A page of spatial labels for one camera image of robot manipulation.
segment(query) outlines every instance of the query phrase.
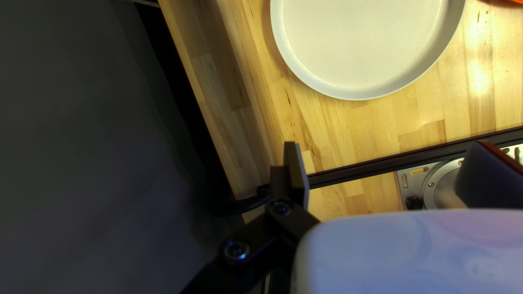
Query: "wooden tabletop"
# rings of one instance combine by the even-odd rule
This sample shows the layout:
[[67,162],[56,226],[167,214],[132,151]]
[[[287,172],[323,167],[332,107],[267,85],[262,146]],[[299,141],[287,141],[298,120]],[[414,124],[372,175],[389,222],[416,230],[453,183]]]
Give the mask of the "wooden tabletop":
[[[159,3],[238,199],[269,182],[284,141],[300,144],[313,173],[522,125],[523,5],[509,0],[468,0],[427,73],[366,101],[331,98],[296,78],[276,47],[269,0]],[[389,173],[312,190],[309,207],[327,220],[401,203]]]

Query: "circular metal base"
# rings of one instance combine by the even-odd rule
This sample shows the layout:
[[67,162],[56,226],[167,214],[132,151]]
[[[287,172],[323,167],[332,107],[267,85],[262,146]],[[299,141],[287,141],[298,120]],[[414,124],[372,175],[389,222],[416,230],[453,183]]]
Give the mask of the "circular metal base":
[[454,182],[462,162],[462,159],[443,161],[427,175],[422,192],[427,209],[467,208],[454,192]]

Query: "white plate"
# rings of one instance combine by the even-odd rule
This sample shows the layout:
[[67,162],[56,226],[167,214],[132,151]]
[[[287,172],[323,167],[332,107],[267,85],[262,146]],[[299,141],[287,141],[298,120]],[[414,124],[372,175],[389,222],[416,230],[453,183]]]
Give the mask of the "white plate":
[[314,90],[378,98],[423,75],[449,44],[465,0],[271,0],[283,59]]

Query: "dark background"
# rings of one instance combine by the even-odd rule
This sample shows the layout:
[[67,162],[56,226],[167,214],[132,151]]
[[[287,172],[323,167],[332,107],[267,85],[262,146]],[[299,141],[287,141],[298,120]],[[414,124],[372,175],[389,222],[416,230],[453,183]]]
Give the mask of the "dark background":
[[241,225],[158,8],[2,1],[0,135],[2,293],[178,293]]

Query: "screw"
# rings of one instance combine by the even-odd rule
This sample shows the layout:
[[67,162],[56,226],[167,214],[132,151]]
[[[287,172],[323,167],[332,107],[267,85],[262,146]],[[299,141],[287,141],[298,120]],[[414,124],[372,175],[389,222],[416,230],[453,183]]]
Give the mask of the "screw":
[[276,201],[273,204],[271,204],[271,209],[277,214],[281,214],[283,216],[288,215],[291,212],[291,206],[285,201]]
[[225,246],[223,254],[232,261],[239,261],[247,257],[250,248],[249,244],[240,240],[231,240]]

